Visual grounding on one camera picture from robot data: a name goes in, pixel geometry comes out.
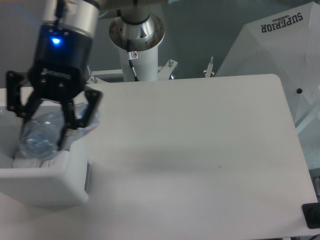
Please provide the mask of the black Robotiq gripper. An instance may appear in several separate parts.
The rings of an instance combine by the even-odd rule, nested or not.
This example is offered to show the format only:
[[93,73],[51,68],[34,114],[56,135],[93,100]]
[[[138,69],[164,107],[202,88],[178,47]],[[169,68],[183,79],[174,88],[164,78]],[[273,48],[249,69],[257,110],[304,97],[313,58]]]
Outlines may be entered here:
[[[42,99],[60,103],[63,116],[57,141],[60,151],[66,147],[69,136],[92,123],[103,98],[101,91],[85,87],[84,71],[92,43],[93,40],[82,33],[43,24],[28,74],[13,70],[5,74],[6,109],[22,119],[22,127],[32,119]],[[34,90],[23,105],[22,87],[29,81]],[[76,106],[74,98],[82,91],[87,103]]]

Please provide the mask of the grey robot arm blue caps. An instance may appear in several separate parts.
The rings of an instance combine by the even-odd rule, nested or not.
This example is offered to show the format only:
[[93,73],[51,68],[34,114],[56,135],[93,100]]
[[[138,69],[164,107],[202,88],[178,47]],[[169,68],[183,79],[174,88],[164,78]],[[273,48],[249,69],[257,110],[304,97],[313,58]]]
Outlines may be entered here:
[[99,16],[115,12],[109,27],[118,47],[126,82],[159,79],[158,47],[164,39],[161,19],[151,13],[153,0],[49,0],[32,66],[6,73],[6,107],[26,125],[44,101],[61,105],[64,124],[61,150],[70,131],[87,127],[103,94],[85,80]]

